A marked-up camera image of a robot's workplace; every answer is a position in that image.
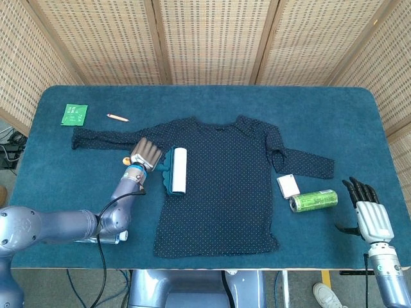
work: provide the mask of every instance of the green packet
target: green packet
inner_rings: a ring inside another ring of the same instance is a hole
[[[87,105],[67,104],[62,119],[62,125],[83,126],[87,107]]]

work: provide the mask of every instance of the table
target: table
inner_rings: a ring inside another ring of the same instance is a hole
[[[85,128],[136,131],[196,116],[205,123],[233,122],[245,115],[279,127],[288,148],[335,159],[335,177],[296,176],[302,193],[333,189],[336,207],[293,213],[272,171],[272,233],[281,247],[272,253],[231,257],[154,257],[153,242],[164,187],[161,174],[145,182],[127,242],[103,247],[108,268],[165,269],[359,269],[369,245],[340,233],[334,223],[356,225],[342,179],[354,176],[374,186],[396,237],[391,242],[403,266],[411,266],[411,223],[372,94],[361,88],[267,86],[54,86],[39,102],[11,205],[39,211],[89,209],[108,202],[125,167],[127,151],[71,149],[73,127],[61,126],[66,104],[89,106]],[[127,117],[123,123],[106,114]],[[100,268],[97,246],[38,244],[18,253],[18,268]]]

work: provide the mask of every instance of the shirt sleeve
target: shirt sleeve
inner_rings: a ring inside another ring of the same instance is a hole
[[[98,132],[85,128],[75,128],[71,138],[72,149],[87,148],[100,150],[129,150],[142,138],[146,137],[161,150],[169,150],[176,141],[181,125],[175,120],[145,128],[137,132]]]
[[[263,123],[267,158],[277,173],[333,178],[334,160],[284,147],[278,127]]]

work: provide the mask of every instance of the shoe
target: shoe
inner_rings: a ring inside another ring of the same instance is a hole
[[[313,293],[322,308],[347,308],[347,306],[341,304],[333,290],[325,284],[316,283],[313,286]]]
[[[7,189],[0,185],[0,207],[3,207],[7,199]]]

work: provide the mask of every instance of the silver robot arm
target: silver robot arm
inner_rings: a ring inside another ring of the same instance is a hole
[[[143,183],[152,171],[161,151],[142,138],[134,148],[128,166],[111,202],[99,213],[70,210],[43,213],[27,207],[0,210],[0,307],[24,306],[22,289],[13,279],[10,266],[13,256],[39,242],[68,242],[90,237],[108,237],[128,229],[131,210],[138,194],[145,194]]]
[[[355,178],[343,181],[348,188],[357,216],[356,228],[342,228],[340,231],[361,236],[371,245],[368,256],[380,289],[383,303],[390,308],[411,307],[411,296],[397,253],[389,242],[394,238],[387,210],[380,204],[375,190]]]

